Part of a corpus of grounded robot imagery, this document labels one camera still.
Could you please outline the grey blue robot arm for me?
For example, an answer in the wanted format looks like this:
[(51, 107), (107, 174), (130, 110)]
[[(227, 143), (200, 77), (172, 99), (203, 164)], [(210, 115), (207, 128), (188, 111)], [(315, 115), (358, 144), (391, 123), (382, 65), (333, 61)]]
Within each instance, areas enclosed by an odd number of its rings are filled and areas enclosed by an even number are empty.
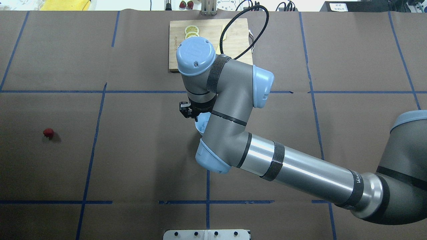
[(376, 172), (360, 174), (245, 130), (252, 109), (266, 104), (270, 71), (216, 54), (203, 37), (184, 40), (176, 59), (189, 99), (180, 112), (194, 119), (210, 113), (195, 155), (200, 166), (220, 174), (240, 168), (376, 224), (426, 219), (426, 110), (401, 114)]

